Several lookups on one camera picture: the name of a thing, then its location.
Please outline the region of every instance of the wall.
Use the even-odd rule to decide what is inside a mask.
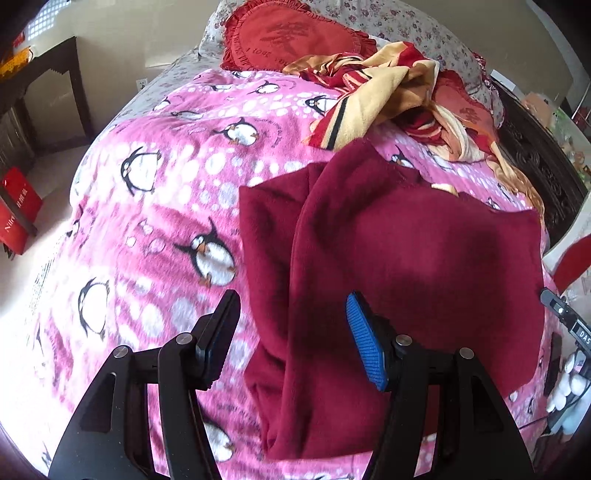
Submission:
[[[54,26],[33,38],[42,53],[77,37],[83,83],[99,132],[137,93],[135,81],[155,78],[199,43],[217,0],[76,0]],[[42,143],[82,135],[70,80],[47,72],[25,97]]]
[[[558,103],[572,76],[554,41],[525,0],[408,0],[437,18],[470,49],[487,59],[527,94],[545,93]]]
[[[555,25],[552,19],[548,16],[546,12],[544,12],[540,7],[538,7],[532,0],[526,0],[528,6],[532,9],[532,11],[536,14],[536,16],[540,19],[556,46],[560,50],[564,61],[570,71],[570,74],[573,76],[573,84],[571,85],[568,93],[566,94],[566,99],[569,102],[570,107],[574,111],[579,102],[583,98],[585,94],[585,90],[587,85],[589,84],[589,74],[583,67],[583,64],[577,57],[577,54],[574,52],[573,47],[570,46],[569,41],[560,31],[560,29]]]

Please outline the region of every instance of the metal screw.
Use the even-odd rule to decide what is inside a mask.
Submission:
[[[129,348],[127,348],[125,345],[120,345],[115,350],[113,350],[113,356],[115,358],[123,358],[128,353],[129,353]]]
[[[398,335],[396,337],[396,343],[400,346],[409,346],[413,342],[413,339],[408,335]]]
[[[193,335],[190,333],[181,333],[177,336],[177,343],[179,345],[187,345],[193,341]]]
[[[471,360],[472,358],[474,358],[474,352],[468,347],[460,348],[460,355],[462,356],[462,358],[465,358],[466,360]]]

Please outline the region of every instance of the red heart-shaped pillow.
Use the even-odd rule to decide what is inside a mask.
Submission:
[[[251,0],[226,22],[226,70],[281,71],[305,55],[376,53],[374,40],[310,11],[298,0]]]

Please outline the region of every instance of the penguin print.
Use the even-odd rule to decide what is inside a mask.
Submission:
[[[279,90],[279,88],[279,85],[276,83],[271,83],[265,80],[265,83],[263,83],[259,88],[248,93],[275,93],[277,90]]]
[[[96,278],[90,280],[78,296],[78,314],[80,324],[86,336],[95,333],[101,340],[105,339],[105,323],[107,319],[107,299],[109,281],[100,282]]]
[[[427,150],[427,153],[440,169],[443,171],[454,171],[452,164],[450,164],[447,160],[443,160],[439,155],[435,155],[431,150]]]
[[[243,145],[250,147],[259,138],[259,132],[254,125],[246,122],[244,117],[240,117],[238,122],[228,125],[221,131],[214,130],[216,134],[223,134],[232,145]]]
[[[337,104],[336,98],[328,98],[326,95],[318,95],[316,97],[308,98],[304,103],[309,106],[316,113],[324,116],[332,107]]]
[[[486,201],[486,204],[490,208],[494,208],[495,210],[500,210],[501,209],[501,207],[499,207],[499,204],[497,202],[495,202],[491,197],[488,197],[488,200]]]
[[[137,148],[121,164],[121,178],[132,196],[135,195],[135,192],[154,191],[156,173],[162,159],[159,151],[139,153],[141,149],[142,147]]]
[[[205,427],[207,441],[213,453],[213,459],[216,462],[226,462],[232,458],[236,447],[234,447],[228,434],[210,420],[204,419],[203,426]]]
[[[396,165],[400,165],[401,167],[407,168],[414,168],[412,162],[402,153],[400,147],[398,147],[398,153],[393,154],[390,161],[394,162]]]
[[[236,276],[236,263],[230,249],[218,237],[211,217],[209,223],[211,231],[197,235],[191,245],[174,246],[191,256],[193,267],[200,277],[200,284],[207,288],[211,288],[212,285],[223,287]]]
[[[517,202],[515,201],[515,197],[513,195],[511,195],[511,193],[509,192],[507,187],[505,187],[501,182],[497,182],[496,186],[499,187],[499,190],[503,194],[503,197],[505,197],[507,200],[509,200],[512,205],[517,205]]]
[[[210,85],[207,84],[208,87],[211,88],[214,92],[225,92],[226,90],[230,90],[232,85]]]
[[[170,100],[168,100],[168,97],[166,97],[164,100],[162,100],[158,105],[156,105],[153,108],[153,111],[157,112],[158,110],[162,110],[163,108],[166,108],[168,105],[170,105]]]
[[[250,72],[232,72],[232,75],[235,76],[237,79],[247,79],[251,73]]]
[[[66,236],[68,238],[76,236],[78,230],[80,230],[80,219],[82,218],[82,213],[84,213],[84,210],[82,210],[82,207],[80,205],[78,205],[78,209],[80,210],[80,216],[76,220],[74,220],[72,228],[66,232]]]
[[[193,112],[192,110],[181,110],[180,112],[171,112],[170,115],[180,118],[182,120],[188,120],[194,122],[203,117],[203,113]]]

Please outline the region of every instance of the dark wooden headboard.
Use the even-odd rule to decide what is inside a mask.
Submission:
[[[499,130],[501,149],[542,197],[552,246],[572,225],[587,189],[550,133],[508,90],[495,85],[505,106],[505,122]]]

